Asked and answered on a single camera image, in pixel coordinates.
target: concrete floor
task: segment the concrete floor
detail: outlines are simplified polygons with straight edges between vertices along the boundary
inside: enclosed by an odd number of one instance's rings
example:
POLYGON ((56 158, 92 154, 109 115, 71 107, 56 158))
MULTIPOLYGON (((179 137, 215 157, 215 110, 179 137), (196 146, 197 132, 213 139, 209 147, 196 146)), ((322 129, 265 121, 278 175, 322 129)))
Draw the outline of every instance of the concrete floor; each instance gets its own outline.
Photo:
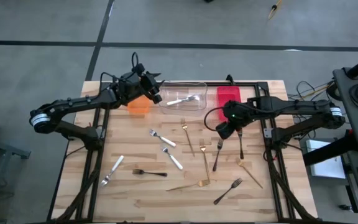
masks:
MULTIPOLYGON (((258 45, 260 50, 102 47, 91 79, 104 71, 129 71, 136 51, 146 69, 162 72, 163 79, 222 80, 230 73, 236 80, 284 80, 287 92, 296 93, 299 81, 326 83, 335 68, 358 62, 358 1, 287 0, 267 22, 275 2, 116 0, 104 42, 258 45), (273 45, 347 51, 294 52, 272 50, 273 45)), ((107 5, 108 0, 0 0, 0 40, 96 42, 107 5)), ((32 151, 28 161, 14 158, 6 174, 7 189, 15 193, 0 200, 0 218, 8 223, 46 219, 67 141, 59 134, 35 133, 29 112, 78 96, 93 51, 0 45, 0 140, 32 151)), ((73 121, 73 115, 65 119, 73 121)), ((341 135, 342 129, 318 131, 325 138, 341 135)), ((320 218, 358 223, 358 214, 337 208, 349 203, 344 186, 321 179, 311 179, 311 185, 320 218)))

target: orange container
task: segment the orange container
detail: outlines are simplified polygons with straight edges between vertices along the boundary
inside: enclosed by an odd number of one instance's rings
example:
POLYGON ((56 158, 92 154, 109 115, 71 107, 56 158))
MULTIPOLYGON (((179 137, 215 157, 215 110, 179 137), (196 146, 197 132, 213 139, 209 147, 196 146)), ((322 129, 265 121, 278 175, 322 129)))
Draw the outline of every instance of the orange container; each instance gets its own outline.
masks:
POLYGON ((146 96, 128 103, 127 110, 131 114, 147 114, 150 111, 150 100, 146 96))

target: cutlery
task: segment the cutlery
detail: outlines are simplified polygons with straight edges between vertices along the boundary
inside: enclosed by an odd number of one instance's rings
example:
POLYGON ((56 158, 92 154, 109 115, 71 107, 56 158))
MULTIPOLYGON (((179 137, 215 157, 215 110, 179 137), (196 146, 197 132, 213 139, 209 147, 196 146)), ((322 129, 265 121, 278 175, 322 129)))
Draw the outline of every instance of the cutlery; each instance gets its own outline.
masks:
POLYGON ((200 181, 197 182, 196 184, 190 184, 190 185, 184 185, 184 186, 181 186, 181 187, 175 187, 175 188, 169 189, 169 190, 167 190, 167 191, 178 190, 178 189, 184 189, 184 188, 192 187, 192 186, 196 186, 196 185, 198 185, 199 187, 204 187, 204 186, 209 185, 210 183, 211 183, 211 182, 210 182, 209 180, 200 180, 200 181))
POLYGON ((179 100, 174 100, 174 101, 169 101, 167 103, 168 106, 171 106, 171 105, 175 105, 177 103, 181 103, 181 102, 189 102, 191 100, 194 100, 194 99, 198 99, 200 98, 197 94, 194 94, 194 95, 191 95, 191 96, 187 96, 186 98, 184 99, 179 99, 179 100))
POLYGON ((218 141, 218 153, 216 154, 216 160, 215 160, 215 164, 214 164, 214 167, 212 169, 212 171, 216 171, 216 166, 218 165, 218 156, 219 156, 219 152, 221 151, 222 149, 222 146, 223 146, 223 139, 220 139, 218 141))
POLYGON ((242 129, 238 130, 237 134, 239 135, 240 139, 240 158, 244 159, 244 153, 242 152, 242 129))
POLYGON ((142 174, 154 174, 154 175, 160 175, 160 176, 163 176, 163 177, 168 176, 168 174, 167 174, 167 173, 153 173, 153 172, 146 172, 146 171, 141 170, 141 169, 134 169, 134 170, 132 170, 132 174, 140 174, 140 175, 142 175, 142 174))
POLYGON ((206 175, 208 177, 208 180, 209 179, 209 170, 208 170, 208 162, 206 161, 206 156, 205 156, 205 143, 204 143, 204 139, 200 139, 200 149, 201 151, 203 152, 203 155, 204 155, 204 163, 205 163, 205 170, 206 170, 206 175))
POLYGON ((247 171, 247 173, 251 176, 251 178, 259 185, 259 187, 261 189, 263 189, 262 184, 260 184, 259 181, 256 180, 256 178, 251 174, 251 172, 249 172, 249 170, 245 167, 244 163, 239 158, 236 158, 236 162, 237 162, 237 165, 244 168, 247 171))
POLYGON ((225 192, 225 193, 224 193, 222 196, 220 196, 218 199, 216 199, 216 200, 214 201, 214 204, 217 205, 217 204, 222 200, 222 198, 223 198, 231 189, 236 188, 238 185, 241 184, 241 182, 242 182, 242 179, 241 179, 241 178, 238 178, 237 180, 235 180, 235 181, 233 182, 233 184, 231 184, 230 189, 227 190, 227 192, 225 192))
POLYGON ((173 155, 169 154, 168 152, 168 148, 167 147, 164 147, 162 149, 163 152, 167 153, 169 155, 169 157, 171 158, 171 160, 173 161, 173 163, 180 169, 182 170, 183 169, 183 166, 180 165, 180 163, 174 158, 173 155))
POLYGON ((150 133, 151 136, 160 138, 161 141, 167 143, 168 145, 170 145, 172 147, 176 147, 176 144, 173 141, 169 141, 168 139, 159 136, 153 129, 150 129, 149 133, 150 133))
POLYGON ((110 176, 111 174, 117 169, 118 165, 121 163, 121 161, 124 159, 124 156, 120 156, 117 160, 117 162, 115 163, 115 165, 112 167, 112 169, 110 170, 110 173, 104 177, 104 179, 102 180, 102 182, 100 183, 100 186, 105 186, 109 181, 110 181, 110 176))
POLYGON ((194 155, 194 150, 193 150, 193 146, 191 145, 190 138, 189 138, 189 134, 187 133, 187 124, 186 124, 185 119, 182 118, 182 119, 180 120, 180 123, 181 123, 181 128, 183 128, 183 130, 185 130, 185 132, 186 132, 186 137, 187 137, 187 141, 189 142, 189 146, 190 146, 190 149, 191 149, 191 153, 193 153, 193 157, 195 157, 195 155, 194 155))

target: clear plastic container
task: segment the clear plastic container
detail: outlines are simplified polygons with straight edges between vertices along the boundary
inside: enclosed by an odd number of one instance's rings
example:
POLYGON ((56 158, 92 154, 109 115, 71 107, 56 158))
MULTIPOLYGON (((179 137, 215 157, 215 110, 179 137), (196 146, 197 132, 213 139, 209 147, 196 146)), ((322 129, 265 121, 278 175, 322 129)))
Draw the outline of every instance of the clear plastic container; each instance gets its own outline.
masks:
POLYGON ((161 111, 165 114, 201 116, 206 108, 207 90, 205 83, 164 82, 160 87, 161 111))

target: wooden table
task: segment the wooden table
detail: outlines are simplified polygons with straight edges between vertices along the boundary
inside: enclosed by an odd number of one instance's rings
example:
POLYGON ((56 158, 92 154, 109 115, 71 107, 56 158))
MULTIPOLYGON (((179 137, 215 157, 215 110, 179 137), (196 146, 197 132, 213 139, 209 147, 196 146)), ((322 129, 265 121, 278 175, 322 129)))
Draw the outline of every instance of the wooden table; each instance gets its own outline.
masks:
MULTIPOLYGON (((283 81, 266 82, 271 96, 287 100, 283 81)), ((99 82, 85 82, 81 95, 96 95, 98 87, 99 82)), ((216 107, 215 96, 216 88, 209 88, 205 113, 216 107)), ((241 87, 243 101, 253 96, 255 96, 253 88, 241 87)), ((277 221, 267 162, 262 158, 265 146, 259 121, 243 129, 242 142, 245 165, 263 185, 262 189, 235 162, 239 157, 239 139, 236 134, 224 141, 218 169, 212 172, 219 136, 205 128, 203 124, 205 113, 202 116, 163 114, 158 105, 153 105, 150 113, 146 115, 129 114, 123 106, 118 110, 111 110, 110 113, 100 180, 108 174, 120 155, 124 155, 125 158, 112 175, 112 181, 98 190, 94 212, 95 222, 277 221), (185 118, 188 124, 195 157, 181 128, 180 118, 185 118), (160 150, 159 139, 151 137, 149 129, 154 129, 177 143, 176 148, 170 147, 169 151, 181 162, 183 170, 178 170, 169 157, 160 150), (206 179, 204 159, 199 147, 201 138, 206 143, 211 184, 206 187, 167 192, 167 189, 195 184, 199 180, 206 179), (168 177, 133 175, 133 169, 167 172, 168 177), (239 177, 244 180, 243 183, 231 190, 218 205, 214 205, 213 201, 239 177)), ((75 124, 88 126, 93 120, 93 115, 94 111, 77 113, 75 124)), ((216 113, 211 114, 211 119, 217 117, 216 113)), ((277 117, 276 122, 278 127, 293 125, 293 119, 289 115, 277 117)), ((298 142, 292 141, 291 144, 298 145, 298 142)), ((71 142, 67 153, 82 145, 81 141, 71 142)), ((291 190, 307 211, 316 217, 316 208, 301 152, 289 147, 283 150, 283 156, 291 190)), ((85 157, 86 150, 81 150, 66 159, 52 218, 62 214, 78 193, 85 157)), ((282 192, 280 198, 284 213, 287 214, 282 192)), ((86 199, 85 211, 88 209, 88 202, 89 200, 86 199)))

